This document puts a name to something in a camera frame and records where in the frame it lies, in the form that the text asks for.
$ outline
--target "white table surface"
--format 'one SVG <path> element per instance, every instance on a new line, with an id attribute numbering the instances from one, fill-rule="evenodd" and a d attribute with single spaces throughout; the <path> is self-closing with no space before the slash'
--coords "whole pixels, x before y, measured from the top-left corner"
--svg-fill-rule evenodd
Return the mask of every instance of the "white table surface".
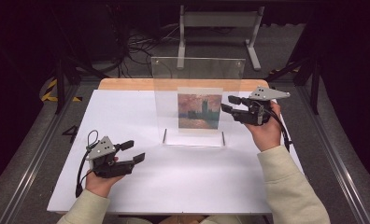
<path id="1" fill-rule="evenodd" d="M 239 96 L 249 94 L 241 91 Z M 133 173 L 112 188 L 108 213 L 271 212 L 265 201 L 263 173 L 256 156 L 259 150 L 244 125 L 234 122 L 227 147 L 165 146 L 159 138 L 156 114 L 154 91 L 94 91 L 48 211 L 66 212 L 75 202 L 78 168 L 88 134 L 97 130 L 99 139 L 107 135 L 113 144 L 135 141 L 133 148 L 117 153 L 120 161 L 146 153 L 145 160 L 135 166 Z M 291 154 L 302 170 L 293 146 Z M 82 176 L 88 169 L 85 162 Z"/>

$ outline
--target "painting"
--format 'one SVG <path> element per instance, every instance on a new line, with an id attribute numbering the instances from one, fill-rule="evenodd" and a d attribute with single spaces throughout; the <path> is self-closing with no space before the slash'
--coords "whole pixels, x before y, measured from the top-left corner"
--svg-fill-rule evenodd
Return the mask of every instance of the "painting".
<path id="1" fill-rule="evenodd" d="M 178 128 L 182 131 L 218 130 L 222 88 L 178 88 Z"/>

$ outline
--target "person's left hand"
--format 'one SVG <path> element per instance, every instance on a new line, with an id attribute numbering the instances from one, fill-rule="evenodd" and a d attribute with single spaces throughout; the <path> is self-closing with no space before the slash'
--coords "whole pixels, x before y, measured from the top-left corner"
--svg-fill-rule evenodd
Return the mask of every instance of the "person's left hand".
<path id="1" fill-rule="evenodd" d="M 90 191 L 93 194 L 96 194 L 98 196 L 107 198 L 110 189 L 112 186 L 124 178 L 124 175 L 121 176 L 115 176 L 111 178 L 102 178 L 97 175 L 95 175 L 94 172 L 91 172 L 86 176 L 86 190 Z"/>

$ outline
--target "acrylic stand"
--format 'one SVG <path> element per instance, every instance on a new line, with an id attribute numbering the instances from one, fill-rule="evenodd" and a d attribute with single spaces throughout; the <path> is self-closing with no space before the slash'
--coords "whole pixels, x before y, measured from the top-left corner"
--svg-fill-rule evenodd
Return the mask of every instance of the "acrylic stand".
<path id="1" fill-rule="evenodd" d="M 244 59 L 152 57 L 160 142 L 169 146 L 226 147 L 231 115 L 221 111 L 237 96 Z"/>

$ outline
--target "beige sleeve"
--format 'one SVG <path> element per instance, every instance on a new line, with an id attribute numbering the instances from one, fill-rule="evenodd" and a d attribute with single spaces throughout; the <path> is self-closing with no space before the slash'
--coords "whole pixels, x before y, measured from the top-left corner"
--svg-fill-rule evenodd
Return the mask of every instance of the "beige sleeve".
<path id="1" fill-rule="evenodd" d="M 109 199 L 100 197 L 84 189 L 68 213 L 57 223 L 103 223 L 109 202 Z"/>
<path id="2" fill-rule="evenodd" d="M 284 146 L 258 154 L 275 223 L 330 223 L 328 213 Z"/>

